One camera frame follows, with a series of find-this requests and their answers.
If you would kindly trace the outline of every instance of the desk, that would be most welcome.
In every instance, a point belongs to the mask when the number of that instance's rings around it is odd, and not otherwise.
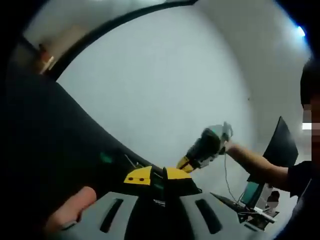
[[[219,199],[222,203],[227,205],[229,208],[238,213],[239,222],[248,222],[261,230],[265,230],[266,226],[269,223],[275,223],[276,220],[265,214],[264,212],[257,211],[254,208],[247,208],[236,204],[234,201],[230,200],[227,197],[220,196],[214,193],[211,193],[217,199]]]

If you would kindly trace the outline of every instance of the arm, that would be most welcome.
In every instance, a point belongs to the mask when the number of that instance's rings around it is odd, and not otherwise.
[[[263,156],[232,142],[225,144],[225,151],[249,174],[259,176],[263,182],[278,189],[289,190],[287,167],[273,165]]]

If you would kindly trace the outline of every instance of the blue light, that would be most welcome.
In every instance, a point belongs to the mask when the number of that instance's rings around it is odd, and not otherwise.
[[[306,35],[305,31],[300,26],[297,27],[297,32],[298,32],[300,37],[304,37]]]

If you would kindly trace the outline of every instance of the black sleeve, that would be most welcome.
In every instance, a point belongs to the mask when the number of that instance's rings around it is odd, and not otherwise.
[[[288,169],[288,185],[290,197],[300,196],[307,187],[312,175],[311,161],[303,161]]]

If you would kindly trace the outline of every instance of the white wall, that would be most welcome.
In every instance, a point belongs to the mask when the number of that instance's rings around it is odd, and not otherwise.
[[[311,52],[297,26],[272,0],[199,0],[195,6],[223,33],[249,82],[259,139],[271,138],[279,116],[300,138],[300,78]]]
[[[23,33],[36,48],[52,41],[72,26],[89,32],[101,24],[134,10],[165,0],[48,0]]]
[[[247,83],[221,34],[193,6],[113,29],[57,82],[106,131],[159,167],[175,167],[205,127],[223,121],[232,124],[235,141],[254,145]],[[238,197],[248,175],[229,158],[227,167]],[[200,188],[229,196],[223,157],[192,176]]]

